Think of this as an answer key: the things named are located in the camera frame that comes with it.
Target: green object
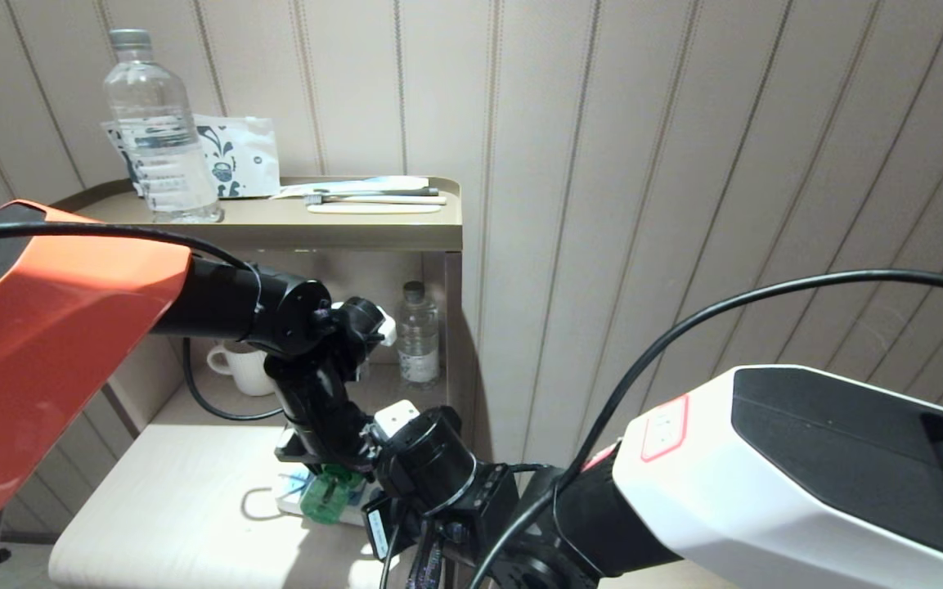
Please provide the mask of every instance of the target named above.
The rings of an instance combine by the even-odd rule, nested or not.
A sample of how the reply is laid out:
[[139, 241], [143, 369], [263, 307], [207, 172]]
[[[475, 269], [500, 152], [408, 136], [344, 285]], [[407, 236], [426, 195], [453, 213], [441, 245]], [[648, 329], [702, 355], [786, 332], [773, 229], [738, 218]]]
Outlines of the green object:
[[300, 511], [321, 524], [331, 525], [340, 520], [348, 506], [351, 493], [358, 488], [361, 478], [343, 466], [326, 465], [300, 498]]

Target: orange cover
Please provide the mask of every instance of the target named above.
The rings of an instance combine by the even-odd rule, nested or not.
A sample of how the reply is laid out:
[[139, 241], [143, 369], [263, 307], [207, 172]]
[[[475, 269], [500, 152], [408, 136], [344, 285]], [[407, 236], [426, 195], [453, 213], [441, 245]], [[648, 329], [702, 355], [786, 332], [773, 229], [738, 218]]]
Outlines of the orange cover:
[[[89, 219], [19, 201], [46, 221]], [[191, 251], [109, 237], [31, 238], [0, 279], [0, 510], [176, 299]]]

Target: white mug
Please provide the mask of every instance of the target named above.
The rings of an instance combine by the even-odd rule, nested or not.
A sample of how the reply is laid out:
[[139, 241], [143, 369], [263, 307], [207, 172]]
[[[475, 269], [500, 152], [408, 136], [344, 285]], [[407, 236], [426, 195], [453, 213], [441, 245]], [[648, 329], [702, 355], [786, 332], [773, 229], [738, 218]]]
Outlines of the white mug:
[[278, 390], [276, 382], [264, 373], [266, 357], [266, 352], [257, 350], [250, 344], [224, 342], [209, 350], [209, 354], [206, 354], [206, 364], [209, 364], [213, 372], [235, 378], [239, 391], [251, 398], [259, 398]]

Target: mug handle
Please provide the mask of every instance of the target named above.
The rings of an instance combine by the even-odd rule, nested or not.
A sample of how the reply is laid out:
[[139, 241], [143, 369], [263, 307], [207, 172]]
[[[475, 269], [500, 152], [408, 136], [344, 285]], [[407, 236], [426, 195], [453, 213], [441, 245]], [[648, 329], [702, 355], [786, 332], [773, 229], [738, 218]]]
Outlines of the mug handle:
[[209, 350], [209, 354], [206, 354], [206, 364], [209, 364], [209, 368], [217, 374], [231, 376], [231, 366], [227, 365], [226, 358], [224, 344], [216, 344], [212, 350]]

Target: plastic water bottle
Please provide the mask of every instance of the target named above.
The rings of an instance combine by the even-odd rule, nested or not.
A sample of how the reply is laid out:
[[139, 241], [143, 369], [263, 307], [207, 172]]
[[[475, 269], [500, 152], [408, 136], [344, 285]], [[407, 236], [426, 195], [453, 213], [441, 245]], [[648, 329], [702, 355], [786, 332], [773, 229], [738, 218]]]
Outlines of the plastic water bottle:
[[402, 378], [416, 388], [438, 381], [438, 306], [424, 292], [423, 282], [407, 282], [396, 317], [397, 351]]
[[110, 37], [119, 64], [104, 89], [155, 223], [222, 220], [184, 82], [155, 63], [146, 30], [117, 29]]

